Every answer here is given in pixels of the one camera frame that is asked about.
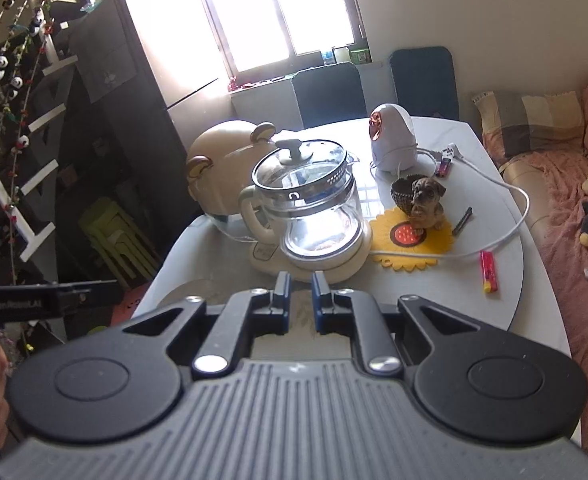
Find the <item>floral ceramic plate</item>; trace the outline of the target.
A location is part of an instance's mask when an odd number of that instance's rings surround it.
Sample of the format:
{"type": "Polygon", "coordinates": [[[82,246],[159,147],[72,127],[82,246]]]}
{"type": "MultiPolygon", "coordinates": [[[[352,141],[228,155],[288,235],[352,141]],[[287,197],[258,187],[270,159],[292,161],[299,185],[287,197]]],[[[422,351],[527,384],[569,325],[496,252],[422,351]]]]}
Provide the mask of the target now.
{"type": "Polygon", "coordinates": [[[351,356],[347,337],[316,331],[310,289],[292,292],[288,332],[256,338],[251,351],[252,359],[269,361],[341,360],[351,356]]]}

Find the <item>cream kettle base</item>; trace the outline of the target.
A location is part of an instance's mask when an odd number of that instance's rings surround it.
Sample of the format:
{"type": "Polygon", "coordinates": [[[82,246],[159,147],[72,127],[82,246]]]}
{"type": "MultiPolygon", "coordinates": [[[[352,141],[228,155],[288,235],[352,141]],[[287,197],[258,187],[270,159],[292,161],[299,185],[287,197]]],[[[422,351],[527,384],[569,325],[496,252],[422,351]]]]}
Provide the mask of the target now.
{"type": "Polygon", "coordinates": [[[355,275],[370,255],[372,229],[368,222],[362,222],[362,231],[346,250],[317,258],[297,258],[284,252],[280,246],[262,243],[251,244],[248,258],[253,268],[269,275],[288,272],[296,282],[310,283],[311,275],[323,271],[330,284],[346,281],[355,275]]]}

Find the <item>yellow sunflower mat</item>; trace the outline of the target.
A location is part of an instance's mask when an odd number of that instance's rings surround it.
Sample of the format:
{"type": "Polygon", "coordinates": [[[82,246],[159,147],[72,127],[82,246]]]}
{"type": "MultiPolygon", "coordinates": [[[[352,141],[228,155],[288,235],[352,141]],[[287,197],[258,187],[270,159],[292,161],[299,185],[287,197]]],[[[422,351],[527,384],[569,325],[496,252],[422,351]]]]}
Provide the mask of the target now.
{"type": "Polygon", "coordinates": [[[379,214],[370,221],[370,226],[371,259],[384,269],[423,271],[438,263],[436,258],[428,258],[428,255],[445,255],[454,246],[448,220],[440,230],[428,229],[419,234],[397,207],[379,214]]]}

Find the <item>glass kettle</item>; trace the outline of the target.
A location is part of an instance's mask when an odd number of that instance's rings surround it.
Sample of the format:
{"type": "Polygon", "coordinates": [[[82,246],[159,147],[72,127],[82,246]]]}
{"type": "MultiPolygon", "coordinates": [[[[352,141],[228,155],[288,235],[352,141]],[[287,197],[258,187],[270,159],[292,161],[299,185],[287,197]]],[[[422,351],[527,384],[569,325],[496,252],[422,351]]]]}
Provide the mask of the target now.
{"type": "Polygon", "coordinates": [[[350,157],[331,140],[286,139],[254,167],[240,193],[255,240],[297,258],[342,252],[360,237],[362,214],[350,157]]]}

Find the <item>green stacked stools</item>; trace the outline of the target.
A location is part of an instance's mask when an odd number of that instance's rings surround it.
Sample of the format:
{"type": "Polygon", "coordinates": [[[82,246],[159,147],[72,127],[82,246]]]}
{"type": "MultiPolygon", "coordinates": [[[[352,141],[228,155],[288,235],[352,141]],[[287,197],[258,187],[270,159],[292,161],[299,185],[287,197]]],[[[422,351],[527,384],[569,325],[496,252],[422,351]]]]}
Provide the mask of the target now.
{"type": "Polygon", "coordinates": [[[155,246],[115,200],[98,198],[78,226],[124,289],[138,278],[152,281],[160,267],[155,246]]]}

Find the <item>dog figurine with basket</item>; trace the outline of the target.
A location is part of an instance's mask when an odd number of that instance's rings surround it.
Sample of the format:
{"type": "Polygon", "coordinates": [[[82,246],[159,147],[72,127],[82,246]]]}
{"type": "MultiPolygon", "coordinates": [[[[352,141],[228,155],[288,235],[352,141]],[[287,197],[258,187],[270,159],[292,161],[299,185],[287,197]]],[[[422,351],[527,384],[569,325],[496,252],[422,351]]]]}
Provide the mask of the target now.
{"type": "Polygon", "coordinates": [[[420,174],[399,178],[390,186],[395,205],[419,233],[444,226],[445,213],[440,201],[445,194],[446,188],[435,178],[420,174]]]}

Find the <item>red yellow lighter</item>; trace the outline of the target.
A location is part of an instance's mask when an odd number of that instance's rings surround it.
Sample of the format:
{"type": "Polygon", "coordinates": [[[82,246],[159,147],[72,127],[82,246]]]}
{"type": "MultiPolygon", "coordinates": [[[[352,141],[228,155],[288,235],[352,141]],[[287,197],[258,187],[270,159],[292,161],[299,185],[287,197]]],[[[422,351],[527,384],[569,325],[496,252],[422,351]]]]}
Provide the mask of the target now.
{"type": "Polygon", "coordinates": [[[483,290],[485,294],[492,294],[499,289],[498,276],[494,255],[488,250],[480,253],[480,270],[482,271],[483,290]]]}

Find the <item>black pen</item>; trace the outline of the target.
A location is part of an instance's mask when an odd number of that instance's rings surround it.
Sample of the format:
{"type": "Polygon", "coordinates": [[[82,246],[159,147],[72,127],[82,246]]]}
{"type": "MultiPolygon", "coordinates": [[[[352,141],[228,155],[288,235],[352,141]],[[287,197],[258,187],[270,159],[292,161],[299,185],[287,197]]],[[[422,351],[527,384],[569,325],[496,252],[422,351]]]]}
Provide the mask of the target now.
{"type": "Polygon", "coordinates": [[[461,231],[464,229],[464,227],[466,226],[466,224],[472,218],[472,214],[473,214],[473,208],[472,207],[469,207],[465,211],[465,213],[463,214],[462,218],[457,222],[457,224],[452,229],[451,234],[454,237],[457,237],[461,233],[461,231]]]}

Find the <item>beige bear-ear helmet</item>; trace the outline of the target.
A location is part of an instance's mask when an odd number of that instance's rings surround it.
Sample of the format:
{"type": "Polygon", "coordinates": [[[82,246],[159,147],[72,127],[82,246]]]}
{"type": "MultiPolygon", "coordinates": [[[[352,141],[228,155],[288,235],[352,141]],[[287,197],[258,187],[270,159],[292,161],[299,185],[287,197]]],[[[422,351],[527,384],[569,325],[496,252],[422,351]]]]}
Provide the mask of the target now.
{"type": "Polygon", "coordinates": [[[241,216],[240,193],[256,164],[276,149],[271,122],[230,120],[209,128],[192,143],[186,162],[190,196],[224,234],[252,240],[241,216]]]}

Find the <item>white egg-shaped device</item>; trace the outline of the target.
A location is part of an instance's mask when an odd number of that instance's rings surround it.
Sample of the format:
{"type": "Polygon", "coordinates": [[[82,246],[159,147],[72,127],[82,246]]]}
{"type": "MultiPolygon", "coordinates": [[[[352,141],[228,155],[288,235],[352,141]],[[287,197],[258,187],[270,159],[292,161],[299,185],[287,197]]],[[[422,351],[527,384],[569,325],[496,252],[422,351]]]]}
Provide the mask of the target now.
{"type": "Polygon", "coordinates": [[[376,169],[398,174],[416,164],[413,121],[400,105],[379,105],[369,118],[369,136],[376,169]]]}

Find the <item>red clip tool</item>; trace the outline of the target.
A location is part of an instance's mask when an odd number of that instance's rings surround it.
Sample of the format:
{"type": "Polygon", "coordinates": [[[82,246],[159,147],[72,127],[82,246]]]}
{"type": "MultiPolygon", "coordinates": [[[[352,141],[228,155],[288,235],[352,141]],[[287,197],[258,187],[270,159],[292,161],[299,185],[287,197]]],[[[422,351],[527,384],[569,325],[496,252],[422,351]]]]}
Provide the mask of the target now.
{"type": "Polygon", "coordinates": [[[449,157],[444,157],[440,162],[435,171],[435,175],[438,178],[446,178],[448,177],[449,171],[451,167],[451,159],[449,157]]]}

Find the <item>dark teal chair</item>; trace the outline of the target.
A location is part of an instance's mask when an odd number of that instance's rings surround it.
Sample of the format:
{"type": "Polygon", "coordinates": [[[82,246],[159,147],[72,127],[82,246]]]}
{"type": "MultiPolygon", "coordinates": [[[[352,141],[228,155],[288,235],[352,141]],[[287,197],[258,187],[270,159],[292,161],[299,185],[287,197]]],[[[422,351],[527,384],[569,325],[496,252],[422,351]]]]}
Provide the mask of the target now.
{"type": "Polygon", "coordinates": [[[305,129],[368,114],[361,78],[352,63],[301,70],[293,76],[292,86],[305,129]]]}
{"type": "Polygon", "coordinates": [[[454,60],[447,48],[396,50],[390,70],[397,103],[411,116],[460,118],[454,60]]]}

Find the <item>dark teal chair right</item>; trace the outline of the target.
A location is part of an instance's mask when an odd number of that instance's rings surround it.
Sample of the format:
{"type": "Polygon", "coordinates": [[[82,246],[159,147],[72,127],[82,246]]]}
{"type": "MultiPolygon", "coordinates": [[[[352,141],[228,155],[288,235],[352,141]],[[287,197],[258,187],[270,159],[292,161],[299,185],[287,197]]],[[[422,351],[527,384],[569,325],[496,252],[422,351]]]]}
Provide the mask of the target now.
{"type": "Polygon", "coordinates": [[[447,48],[396,50],[390,70],[397,103],[411,116],[460,118],[454,60],[447,48]]]}

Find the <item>pink blanket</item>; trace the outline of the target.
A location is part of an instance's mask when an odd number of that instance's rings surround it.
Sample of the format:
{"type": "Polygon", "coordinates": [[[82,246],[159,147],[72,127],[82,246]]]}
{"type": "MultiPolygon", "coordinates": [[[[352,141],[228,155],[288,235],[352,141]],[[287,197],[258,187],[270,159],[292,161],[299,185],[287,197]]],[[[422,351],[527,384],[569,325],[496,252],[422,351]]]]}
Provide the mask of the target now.
{"type": "MultiPolygon", "coordinates": [[[[583,150],[519,154],[504,162],[500,172],[530,197],[527,225],[556,295],[572,355],[588,378],[588,247],[580,244],[582,204],[588,202],[582,192],[582,182],[588,178],[588,84],[582,102],[583,150]]],[[[588,403],[582,416],[582,443],[588,448],[588,403]]]]}

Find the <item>checkered pillow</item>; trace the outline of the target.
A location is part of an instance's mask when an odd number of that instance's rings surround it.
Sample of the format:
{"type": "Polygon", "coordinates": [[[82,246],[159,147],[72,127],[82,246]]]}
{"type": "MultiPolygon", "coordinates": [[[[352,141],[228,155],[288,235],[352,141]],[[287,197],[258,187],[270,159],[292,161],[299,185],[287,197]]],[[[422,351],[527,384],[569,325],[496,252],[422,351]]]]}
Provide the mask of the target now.
{"type": "Polygon", "coordinates": [[[567,91],[529,96],[486,91],[474,96],[484,148],[501,165],[538,151],[580,151],[585,117],[580,94],[567,91]]]}

